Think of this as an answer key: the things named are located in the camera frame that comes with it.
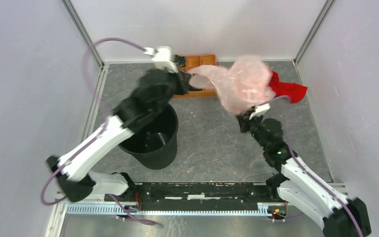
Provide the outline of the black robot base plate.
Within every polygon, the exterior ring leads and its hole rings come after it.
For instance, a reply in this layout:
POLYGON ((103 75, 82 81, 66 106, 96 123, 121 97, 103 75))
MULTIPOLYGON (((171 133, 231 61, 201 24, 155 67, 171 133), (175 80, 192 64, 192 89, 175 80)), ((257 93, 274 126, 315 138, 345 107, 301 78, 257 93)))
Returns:
POLYGON ((286 201, 269 182, 133 182, 119 195, 104 200, 133 203, 140 211, 254 211, 259 204, 283 206, 286 201))

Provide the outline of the pink plastic trash bag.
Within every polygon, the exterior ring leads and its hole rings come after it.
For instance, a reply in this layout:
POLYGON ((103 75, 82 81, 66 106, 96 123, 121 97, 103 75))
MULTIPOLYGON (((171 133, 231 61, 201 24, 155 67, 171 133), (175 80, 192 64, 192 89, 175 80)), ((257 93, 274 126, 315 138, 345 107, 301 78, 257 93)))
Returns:
POLYGON ((215 90, 221 105, 234 116, 276 95, 269 86, 272 71, 257 55, 240 56, 230 68, 201 65, 189 73, 192 87, 215 90))

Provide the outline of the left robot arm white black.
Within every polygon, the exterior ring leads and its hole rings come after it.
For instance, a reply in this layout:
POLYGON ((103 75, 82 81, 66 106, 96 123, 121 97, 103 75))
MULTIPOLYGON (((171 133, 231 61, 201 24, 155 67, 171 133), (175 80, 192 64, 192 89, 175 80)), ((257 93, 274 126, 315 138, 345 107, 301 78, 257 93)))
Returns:
POLYGON ((103 174, 91 168, 115 146, 155 121, 174 95, 187 94, 190 78, 191 74, 182 71, 148 70, 94 133, 69 153, 50 156, 47 165, 65 198, 78 202, 90 194, 112 194, 130 201, 135 187, 127 173, 103 174))

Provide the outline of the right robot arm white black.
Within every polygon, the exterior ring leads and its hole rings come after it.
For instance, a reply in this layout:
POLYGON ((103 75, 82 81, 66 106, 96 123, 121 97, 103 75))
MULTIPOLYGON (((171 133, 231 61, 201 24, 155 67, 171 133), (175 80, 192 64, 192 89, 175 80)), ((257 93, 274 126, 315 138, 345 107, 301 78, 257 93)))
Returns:
POLYGON ((266 182, 265 195, 292 204, 313 220, 326 237, 367 237, 372 233, 366 204, 348 197, 314 173, 283 138, 281 122, 253 111, 238 115, 241 133, 249 133, 277 174, 266 182))

